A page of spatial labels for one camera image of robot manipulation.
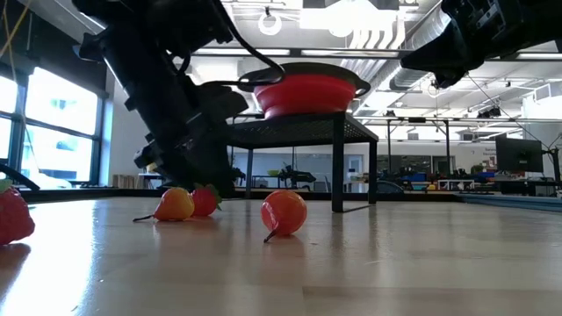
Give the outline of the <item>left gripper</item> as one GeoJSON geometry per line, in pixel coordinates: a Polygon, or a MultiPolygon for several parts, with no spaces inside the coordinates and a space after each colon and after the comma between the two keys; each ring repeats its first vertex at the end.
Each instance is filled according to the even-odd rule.
{"type": "Polygon", "coordinates": [[[146,124],[148,144],[134,157],[138,167],[154,163],[177,186],[211,184],[223,198],[233,196],[227,119],[247,109],[244,97],[229,87],[193,83],[135,32],[84,34],[81,56],[105,61],[127,95],[126,108],[146,124]]]}

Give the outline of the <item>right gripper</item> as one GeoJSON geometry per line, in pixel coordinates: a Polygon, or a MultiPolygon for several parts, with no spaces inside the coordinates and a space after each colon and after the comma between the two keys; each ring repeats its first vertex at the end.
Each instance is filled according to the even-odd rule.
{"type": "Polygon", "coordinates": [[[449,24],[435,39],[400,60],[403,68],[436,69],[449,88],[485,59],[561,38],[561,0],[445,0],[449,24]]]}

